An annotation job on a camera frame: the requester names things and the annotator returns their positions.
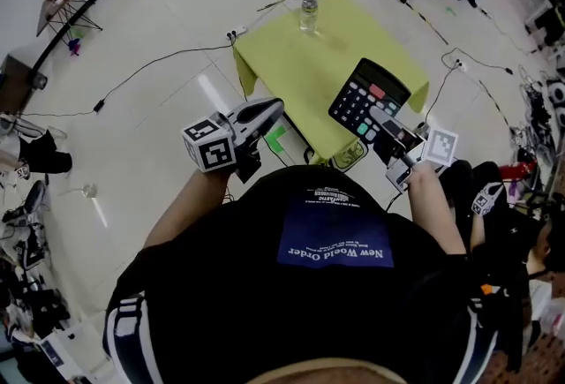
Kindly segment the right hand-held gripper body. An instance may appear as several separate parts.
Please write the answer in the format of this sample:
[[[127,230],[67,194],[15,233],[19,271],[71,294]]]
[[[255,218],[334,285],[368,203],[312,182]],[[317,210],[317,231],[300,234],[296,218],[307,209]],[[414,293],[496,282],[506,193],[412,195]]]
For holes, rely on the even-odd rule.
[[[421,123],[416,129],[386,122],[377,133],[373,150],[385,164],[388,181],[400,192],[407,190],[407,181],[415,165],[430,162],[440,174],[454,161],[458,135]]]

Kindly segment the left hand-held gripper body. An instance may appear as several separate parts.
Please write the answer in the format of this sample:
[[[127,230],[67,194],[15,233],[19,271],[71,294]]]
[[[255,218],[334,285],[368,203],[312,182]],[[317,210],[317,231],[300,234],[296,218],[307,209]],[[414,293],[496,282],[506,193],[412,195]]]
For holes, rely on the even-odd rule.
[[[185,126],[181,131],[187,153],[201,172],[231,169],[246,183],[260,168],[258,128],[240,122],[235,112],[216,111]]]

